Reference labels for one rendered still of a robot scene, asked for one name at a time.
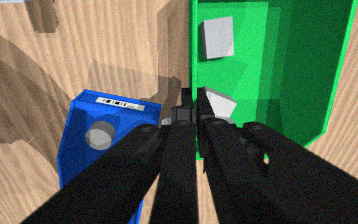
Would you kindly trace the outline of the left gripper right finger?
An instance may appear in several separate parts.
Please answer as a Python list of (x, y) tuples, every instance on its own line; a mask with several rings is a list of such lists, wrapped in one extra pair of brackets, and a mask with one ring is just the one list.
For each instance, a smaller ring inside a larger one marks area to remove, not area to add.
[(263, 123), (215, 116), (203, 87), (196, 135), (219, 224), (358, 224), (356, 177)]

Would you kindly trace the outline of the green bin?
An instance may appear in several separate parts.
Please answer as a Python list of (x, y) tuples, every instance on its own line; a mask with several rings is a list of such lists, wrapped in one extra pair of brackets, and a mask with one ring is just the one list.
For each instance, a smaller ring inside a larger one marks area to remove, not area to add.
[[(306, 148), (326, 133), (358, 0), (188, 0), (189, 88), (237, 103)], [(204, 57), (201, 22), (233, 17), (234, 55)], [(198, 53), (197, 53), (198, 50)]]

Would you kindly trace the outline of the blue bin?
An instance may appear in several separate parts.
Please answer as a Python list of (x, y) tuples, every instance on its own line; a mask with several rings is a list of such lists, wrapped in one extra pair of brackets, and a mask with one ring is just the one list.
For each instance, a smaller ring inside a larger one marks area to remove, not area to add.
[[(145, 123), (158, 126), (161, 106), (158, 103), (83, 90), (71, 102), (57, 154), (60, 189), (135, 127)], [(87, 130), (96, 121), (106, 121), (116, 131), (111, 146), (105, 150), (93, 149), (85, 140)]]

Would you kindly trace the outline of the grey steel disc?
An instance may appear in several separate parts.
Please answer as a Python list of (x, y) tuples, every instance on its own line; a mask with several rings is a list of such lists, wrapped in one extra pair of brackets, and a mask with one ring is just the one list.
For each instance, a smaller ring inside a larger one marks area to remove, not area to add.
[(87, 144), (97, 150), (109, 148), (116, 135), (115, 128), (106, 121), (94, 122), (85, 134)]

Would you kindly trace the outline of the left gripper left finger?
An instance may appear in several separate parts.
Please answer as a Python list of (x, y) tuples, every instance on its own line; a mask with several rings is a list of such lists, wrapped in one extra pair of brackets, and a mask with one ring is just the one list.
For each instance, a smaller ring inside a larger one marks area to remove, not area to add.
[(195, 143), (191, 88), (181, 88), (161, 128), (132, 129), (19, 224), (128, 224), (158, 175), (148, 224), (199, 224)]

